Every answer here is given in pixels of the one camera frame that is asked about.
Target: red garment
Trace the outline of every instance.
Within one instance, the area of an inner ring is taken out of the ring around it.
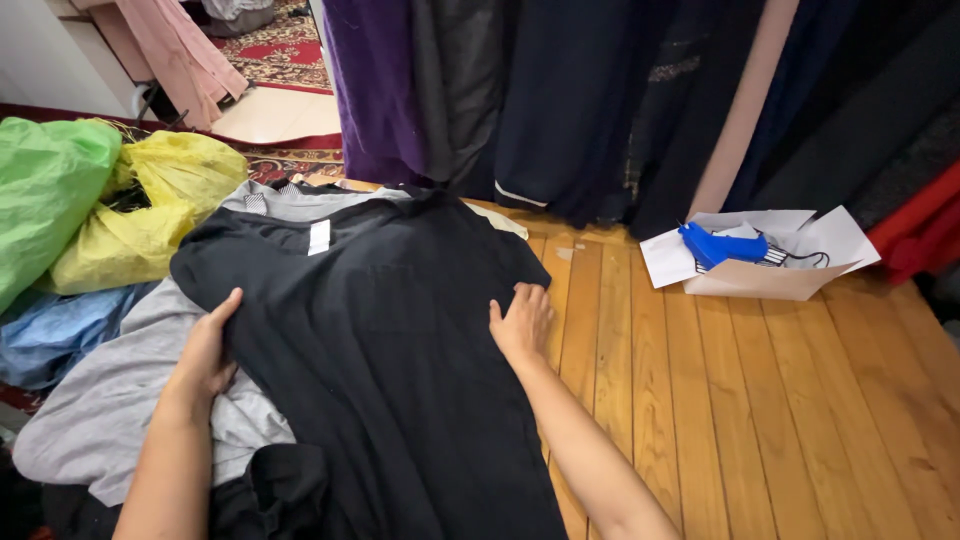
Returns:
[[[892,283],[924,270],[935,274],[959,259],[960,160],[870,229],[867,237],[890,268]]]

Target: tag gun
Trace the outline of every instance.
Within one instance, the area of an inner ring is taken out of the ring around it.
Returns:
[[[684,238],[686,248],[707,270],[728,258],[746,262],[763,260],[769,249],[763,234],[756,238],[717,236],[696,223],[681,225],[677,231]]]

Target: white label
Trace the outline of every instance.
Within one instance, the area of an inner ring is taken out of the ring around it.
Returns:
[[[310,248],[306,254],[317,255],[328,249],[330,249],[330,220],[326,219],[310,226]]]

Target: plastic bag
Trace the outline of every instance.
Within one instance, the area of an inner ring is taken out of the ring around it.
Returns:
[[[120,152],[102,122],[0,123],[0,313],[63,251]]]
[[[42,286],[78,294],[162,279],[183,236],[246,179],[247,160],[205,135],[156,132],[123,145],[100,202]],[[105,204],[134,180],[149,208],[124,212]]]

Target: purple garment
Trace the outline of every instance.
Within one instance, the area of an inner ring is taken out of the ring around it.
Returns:
[[[408,0],[324,0],[348,178],[412,182],[424,172]]]

